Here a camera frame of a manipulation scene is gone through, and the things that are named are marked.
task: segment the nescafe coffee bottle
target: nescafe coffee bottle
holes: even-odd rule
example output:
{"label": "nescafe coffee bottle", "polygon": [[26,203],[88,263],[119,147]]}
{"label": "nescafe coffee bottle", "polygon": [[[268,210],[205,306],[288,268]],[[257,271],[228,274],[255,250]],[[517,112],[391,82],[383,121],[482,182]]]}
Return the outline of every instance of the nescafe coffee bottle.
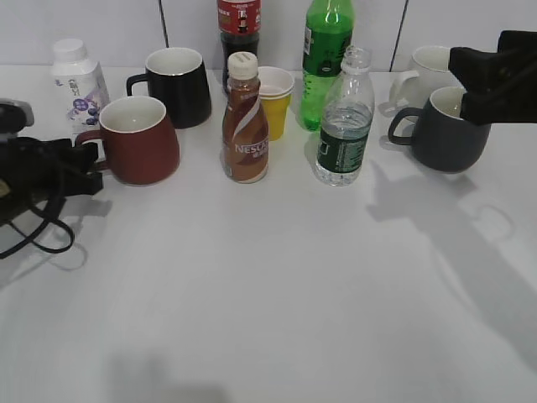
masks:
{"label": "nescafe coffee bottle", "polygon": [[261,28],[261,0],[217,0],[218,25],[224,50],[222,85],[226,93],[227,59],[237,52],[258,53],[259,29]]}
{"label": "nescafe coffee bottle", "polygon": [[229,57],[230,94],[222,125],[224,171],[236,182],[254,183],[267,173],[269,124],[259,98],[258,58]]}

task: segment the paper cup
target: paper cup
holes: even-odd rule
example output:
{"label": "paper cup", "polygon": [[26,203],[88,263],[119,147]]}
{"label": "paper cup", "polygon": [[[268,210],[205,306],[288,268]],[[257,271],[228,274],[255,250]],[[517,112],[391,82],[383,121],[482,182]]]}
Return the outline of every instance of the paper cup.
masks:
{"label": "paper cup", "polygon": [[259,67],[261,81],[261,102],[267,115],[270,141],[278,140],[285,131],[287,108],[295,88],[295,79],[288,72],[277,67]]}

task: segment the black mug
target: black mug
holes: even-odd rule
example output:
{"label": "black mug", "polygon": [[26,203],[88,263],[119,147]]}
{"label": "black mug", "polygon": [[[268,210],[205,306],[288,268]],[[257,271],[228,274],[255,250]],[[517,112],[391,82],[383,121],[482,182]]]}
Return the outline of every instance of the black mug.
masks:
{"label": "black mug", "polygon": [[175,128],[192,128],[205,122],[212,112],[205,63],[192,49],[157,50],[145,61],[145,74],[127,79],[127,95],[133,85],[148,83],[149,95],[166,106]]}
{"label": "black mug", "polygon": [[[467,170],[485,150],[491,125],[477,126],[460,117],[464,93],[464,88],[444,87],[431,94],[423,109],[403,109],[390,125],[389,141],[411,146],[414,157],[433,170]],[[419,117],[412,136],[396,136],[395,129],[410,116]]]}

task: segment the dark soda bottle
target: dark soda bottle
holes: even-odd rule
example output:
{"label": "dark soda bottle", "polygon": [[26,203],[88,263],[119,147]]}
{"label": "dark soda bottle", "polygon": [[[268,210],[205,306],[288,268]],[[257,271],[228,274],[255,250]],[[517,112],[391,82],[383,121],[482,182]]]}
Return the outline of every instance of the dark soda bottle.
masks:
{"label": "dark soda bottle", "polygon": [[222,85],[226,93],[229,73],[227,60],[237,52],[258,54],[261,28],[261,0],[217,0],[218,24],[224,50]]}

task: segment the white plastic bottle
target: white plastic bottle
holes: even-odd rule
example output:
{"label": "white plastic bottle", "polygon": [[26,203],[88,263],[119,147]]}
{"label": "white plastic bottle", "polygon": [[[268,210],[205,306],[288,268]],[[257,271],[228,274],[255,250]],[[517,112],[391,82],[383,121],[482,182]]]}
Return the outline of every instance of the white plastic bottle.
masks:
{"label": "white plastic bottle", "polygon": [[110,102],[101,65],[88,58],[79,39],[60,40],[53,49],[51,73],[73,134],[98,128],[99,113]]}

